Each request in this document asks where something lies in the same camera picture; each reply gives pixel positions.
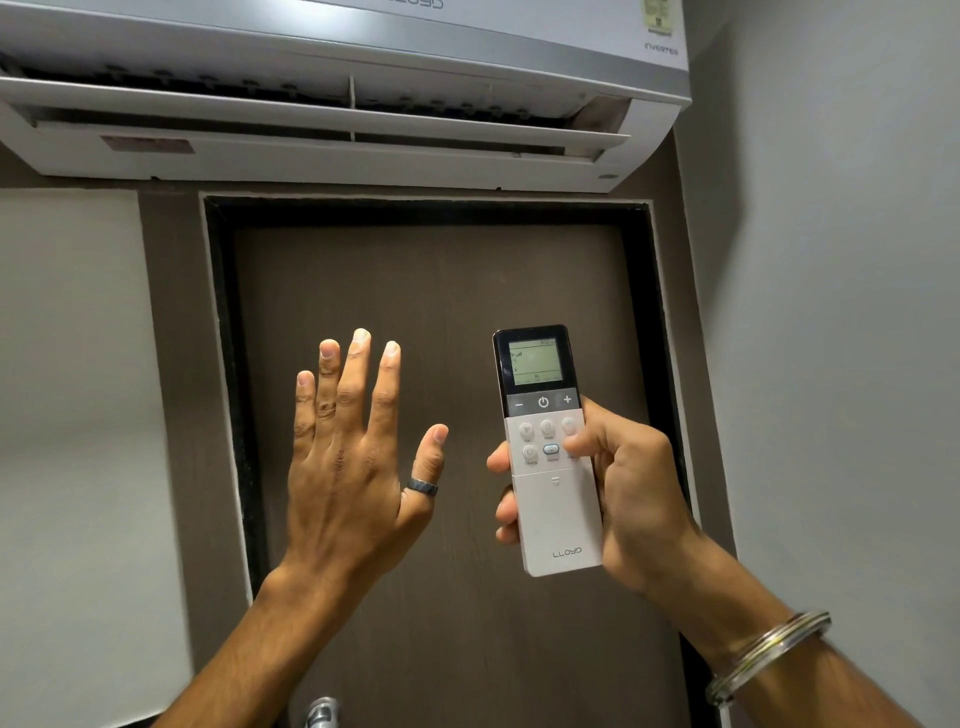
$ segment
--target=white wall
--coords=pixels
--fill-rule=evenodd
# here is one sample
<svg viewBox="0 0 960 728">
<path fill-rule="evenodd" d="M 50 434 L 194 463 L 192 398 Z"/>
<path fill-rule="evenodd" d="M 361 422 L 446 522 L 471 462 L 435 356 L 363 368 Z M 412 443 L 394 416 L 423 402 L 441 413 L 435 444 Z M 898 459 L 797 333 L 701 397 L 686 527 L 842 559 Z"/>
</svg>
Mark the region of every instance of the white wall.
<svg viewBox="0 0 960 728">
<path fill-rule="evenodd" d="M 133 192 L 0 191 L 0 725 L 124 724 L 190 676 Z"/>
<path fill-rule="evenodd" d="M 960 713 L 960 4 L 686 3 L 678 128 L 740 558 Z"/>
</svg>

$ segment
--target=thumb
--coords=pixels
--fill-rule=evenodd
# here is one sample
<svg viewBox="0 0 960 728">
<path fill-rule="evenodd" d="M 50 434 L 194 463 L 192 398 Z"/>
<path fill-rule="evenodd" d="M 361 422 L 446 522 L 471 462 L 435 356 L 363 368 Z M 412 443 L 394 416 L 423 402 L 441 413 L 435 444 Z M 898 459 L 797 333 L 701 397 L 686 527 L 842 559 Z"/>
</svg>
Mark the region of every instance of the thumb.
<svg viewBox="0 0 960 728">
<path fill-rule="evenodd" d="M 629 421 L 614 415 L 593 400 L 580 397 L 584 406 L 584 428 L 564 440 L 564 449 L 575 457 L 592 457 L 604 450 L 614 453 L 623 444 L 624 425 Z"/>
<path fill-rule="evenodd" d="M 444 442 L 449 433 L 446 425 L 433 425 L 423 435 L 411 475 L 417 480 L 437 485 L 444 472 Z M 433 497 L 425 493 L 404 488 L 401 493 L 400 511 L 396 515 L 396 524 L 404 528 L 410 522 L 422 522 L 426 527 L 433 515 Z"/>
</svg>

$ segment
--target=white remote control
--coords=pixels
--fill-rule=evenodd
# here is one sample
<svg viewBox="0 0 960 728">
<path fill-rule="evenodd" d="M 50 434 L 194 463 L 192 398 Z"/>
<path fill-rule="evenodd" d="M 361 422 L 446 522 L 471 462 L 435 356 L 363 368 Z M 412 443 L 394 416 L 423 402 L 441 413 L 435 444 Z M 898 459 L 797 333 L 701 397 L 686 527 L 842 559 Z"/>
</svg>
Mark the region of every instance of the white remote control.
<svg viewBox="0 0 960 728">
<path fill-rule="evenodd" d="M 593 464 L 561 445 L 584 426 L 566 327 L 500 330 L 493 350 L 523 568 L 545 576 L 599 566 L 603 523 Z"/>
</svg>

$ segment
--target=door handle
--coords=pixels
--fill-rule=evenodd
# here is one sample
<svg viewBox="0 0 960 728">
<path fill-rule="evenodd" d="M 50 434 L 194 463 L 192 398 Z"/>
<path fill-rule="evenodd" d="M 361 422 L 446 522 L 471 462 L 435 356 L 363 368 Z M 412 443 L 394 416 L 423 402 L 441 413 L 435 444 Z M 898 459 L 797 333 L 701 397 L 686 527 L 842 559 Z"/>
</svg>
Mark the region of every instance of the door handle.
<svg viewBox="0 0 960 728">
<path fill-rule="evenodd" d="M 304 728 L 340 728 L 340 701 L 322 697 L 310 703 Z"/>
</svg>

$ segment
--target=energy rating sticker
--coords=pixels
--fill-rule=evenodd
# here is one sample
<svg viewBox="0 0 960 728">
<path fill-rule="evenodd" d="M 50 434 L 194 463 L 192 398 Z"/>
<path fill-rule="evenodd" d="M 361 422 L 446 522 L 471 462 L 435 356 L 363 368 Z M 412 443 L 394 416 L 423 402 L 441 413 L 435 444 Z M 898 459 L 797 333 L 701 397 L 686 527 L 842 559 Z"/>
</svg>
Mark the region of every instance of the energy rating sticker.
<svg viewBox="0 0 960 728">
<path fill-rule="evenodd" d="M 670 0 L 643 0 L 643 20 L 654 33 L 673 35 L 670 22 Z"/>
</svg>

